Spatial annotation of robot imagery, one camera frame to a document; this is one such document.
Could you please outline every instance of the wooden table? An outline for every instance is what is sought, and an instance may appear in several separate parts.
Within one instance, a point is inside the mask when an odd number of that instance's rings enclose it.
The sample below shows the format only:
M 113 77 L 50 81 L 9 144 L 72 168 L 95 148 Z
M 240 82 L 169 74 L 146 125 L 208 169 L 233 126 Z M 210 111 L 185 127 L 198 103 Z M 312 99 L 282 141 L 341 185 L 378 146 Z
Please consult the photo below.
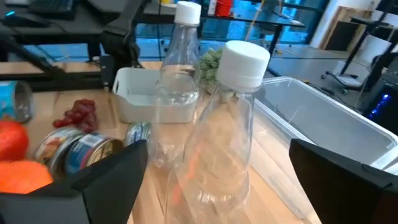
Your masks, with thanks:
M 159 69 L 159 62 L 142 63 L 148 69 Z M 97 68 L 85 63 L 69 63 L 62 66 L 66 70 L 96 70 Z M 27 63 L 0 63 L 0 71 L 10 73 L 20 73 L 21 71 L 32 70 Z M 127 130 L 127 124 L 119 121 L 116 105 L 110 93 L 104 90 L 81 90 L 81 91 L 62 91 L 62 92 L 43 92 L 34 93 L 35 116 L 34 119 L 26 124 L 29 132 L 31 156 L 34 149 L 43 140 L 43 138 L 53 130 L 52 121 L 62 118 L 65 110 L 69 110 L 75 100 L 89 98 L 96 101 L 97 115 L 99 119 L 99 131 L 101 134 L 123 139 Z M 260 224 L 303 224 L 320 223 L 315 212 L 309 216 L 297 218 L 280 199 L 280 197 L 263 180 L 262 176 L 270 177 L 275 180 L 276 186 L 290 189 L 285 181 L 284 169 L 290 169 L 290 161 L 282 154 L 270 154 L 271 149 L 281 149 L 286 151 L 286 145 L 282 144 L 280 139 L 272 137 L 270 129 L 266 123 L 263 123 L 258 117 L 255 117 L 254 134 L 252 142 L 252 155 L 256 154 L 256 160 L 251 160 L 252 164 L 263 162 L 266 164 L 260 175 L 252 167 L 249 168 L 251 178 L 251 189 L 247 199 L 246 207 L 240 212 L 236 212 L 236 223 L 260 223 Z M 157 189 L 162 182 L 159 178 L 159 172 L 153 167 L 148 167 L 144 176 L 139 195 L 132 210 L 132 215 L 128 223 L 138 224 L 158 224 L 163 223 L 163 203 L 162 194 Z

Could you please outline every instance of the blue led light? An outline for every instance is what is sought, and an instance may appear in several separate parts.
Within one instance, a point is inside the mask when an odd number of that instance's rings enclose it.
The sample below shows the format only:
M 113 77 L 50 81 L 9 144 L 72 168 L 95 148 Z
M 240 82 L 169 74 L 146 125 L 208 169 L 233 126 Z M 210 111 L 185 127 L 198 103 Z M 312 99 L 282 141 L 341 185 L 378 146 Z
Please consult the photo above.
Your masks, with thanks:
M 7 12 L 6 16 L 11 16 L 11 15 L 13 15 L 14 13 L 15 13 L 15 11 L 9 11 L 9 12 Z

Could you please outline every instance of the grape bunch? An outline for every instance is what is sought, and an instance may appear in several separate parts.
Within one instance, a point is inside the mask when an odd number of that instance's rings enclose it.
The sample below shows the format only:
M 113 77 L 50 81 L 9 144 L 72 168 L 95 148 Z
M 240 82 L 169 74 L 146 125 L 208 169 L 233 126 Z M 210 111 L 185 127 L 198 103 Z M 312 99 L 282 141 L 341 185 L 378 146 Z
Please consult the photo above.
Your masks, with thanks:
M 93 100 L 76 100 L 73 108 L 65 111 L 63 119 L 56 119 L 53 122 L 53 126 L 55 128 L 76 126 L 85 133 L 92 133 L 98 129 L 95 109 L 95 102 Z

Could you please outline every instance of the wooden tabletop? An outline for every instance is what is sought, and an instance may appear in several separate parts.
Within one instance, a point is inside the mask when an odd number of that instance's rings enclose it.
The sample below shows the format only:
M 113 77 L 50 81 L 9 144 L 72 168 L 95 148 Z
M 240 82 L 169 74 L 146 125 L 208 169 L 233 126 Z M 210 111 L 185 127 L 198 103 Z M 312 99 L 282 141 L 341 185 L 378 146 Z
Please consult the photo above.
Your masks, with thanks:
M 148 69 L 160 68 L 159 62 L 144 62 L 142 64 Z M 9 72 L 16 73 L 21 70 L 26 71 L 30 67 L 27 63 L 20 63 L 18 66 L 0 63 L 0 68 L 3 66 L 6 66 Z M 70 70 L 93 69 L 84 63 L 71 63 L 65 66 Z M 32 155 L 43 138 L 53 130 L 52 121 L 62 118 L 64 111 L 69 110 L 75 100 L 82 98 L 95 100 L 101 134 L 119 139 L 124 138 L 128 124 L 119 121 L 117 107 L 110 93 L 106 93 L 104 90 L 34 93 L 35 117 L 26 124 L 30 139 L 29 156 Z M 250 192 L 246 206 L 234 213 L 235 223 L 320 223 L 312 208 L 306 211 L 308 199 L 302 197 L 300 187 L 295 182 L 297 180 L 290 175 L 292 167 L 287 155 L 288 145 L 278 134 L 273 133 L 273 130 L 272 124 L 255 116 L 251 165 L 256 167 L 256 170 L 252 166 L 249 168 Z M 163 189 L 166 179 L 167 177 L 161 170 L 152 166 L 147 168 L 128 224 L 164 222 L 164 192 L 161 189 Z M 306 216 L 296 217 L 264 179 L 273 183 L 274 189 L 278 189 L 280 194 L 284 194 L 287 201 L 292 200 L 291 207 L 298 211 L 303 210 L 302 212 L 307 213 Z

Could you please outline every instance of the white plastic container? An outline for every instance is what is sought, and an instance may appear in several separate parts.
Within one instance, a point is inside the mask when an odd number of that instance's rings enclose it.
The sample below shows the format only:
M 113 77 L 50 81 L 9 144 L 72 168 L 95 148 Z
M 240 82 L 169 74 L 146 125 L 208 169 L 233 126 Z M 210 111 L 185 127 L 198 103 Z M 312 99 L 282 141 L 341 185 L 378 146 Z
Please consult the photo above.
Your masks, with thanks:
M 252 147 L 251 165 L 299 218 L 307 218 L 313 208 L 289 159 L 291 139 L 380 170 L 398 157 L 396 135 L 294 78 L 265 80 L 254 112 L 253 144 L 262 147 Z
M 155 84 L 160 70 L 141 68 L 121 68 L 113 85 L 114 98 L 120 120 L 125 123 L 151 122 L 155 112 Z M 164 113 L 164 123 L 186 123 L 192 119 L 195 104 L 168 106 Z

